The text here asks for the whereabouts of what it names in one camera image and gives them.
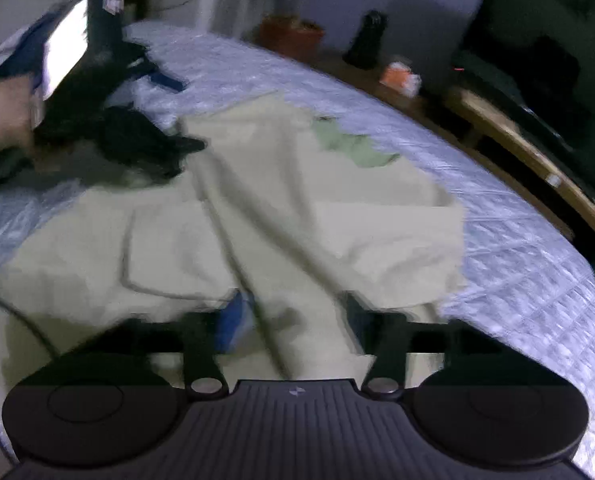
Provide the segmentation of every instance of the human hand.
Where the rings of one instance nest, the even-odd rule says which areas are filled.
[[[21,148],[32,158],[31,102],[29,76],[0,80],[0,150]]]

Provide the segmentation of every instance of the small white label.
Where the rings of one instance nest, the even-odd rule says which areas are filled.
[[[124,0],[104,0],[102,7],[106,12],[115,15],[124,9]]]
[[[558,187],[562,183],[562,179],[554,173],[546,177],[546,181],[553,187]]]

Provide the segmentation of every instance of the blue object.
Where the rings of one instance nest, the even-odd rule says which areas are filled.
[[[184,81],[167,76],[160,70],[149,74],[149,79],[151,80],[151,83],[163,86],[164,88],[169,88],[175,92],[181,92],[186,88],[186,83],[184,83]]]
[[[241,291],[237,291],[231,301],[219,311],[215,330],[215,352],[226,353],[234,343],[237,329],[244,319],[244,308],[247,303]]]

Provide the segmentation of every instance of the circular pad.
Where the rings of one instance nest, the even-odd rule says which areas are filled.
[[[476,466],[526,469],[570,458],[589,410],[572,384],[527,359],[468,358],[427,378],[413,416],[438,449]]]
[[[59,358],[15,386],[2,407],[15,448],[52,465],[98,467],[154,446],[178,396],[143,361],[121,354]]]

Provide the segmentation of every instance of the wooden shelf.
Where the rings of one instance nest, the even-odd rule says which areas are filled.
[[[472,124],[471,134],[465,141],[469,150],[477,151],[477,143],[481,137],[495,140],[547,182],[595,231],[595,201],[587,197],[544,153],[522,137],[516,123],[484,98],[463,88],[452,89],[447,94],[445,105]]]
[[[311,63],[311,67],[366,92],[405,115],[410,117],[424,115],[425,99],[423,97],[408,98],[379,82],[384,70],[383,66],[378,66],[372,70],[362,70],[345,63],[341,59],[340,53],[327,52],[320,54]]]

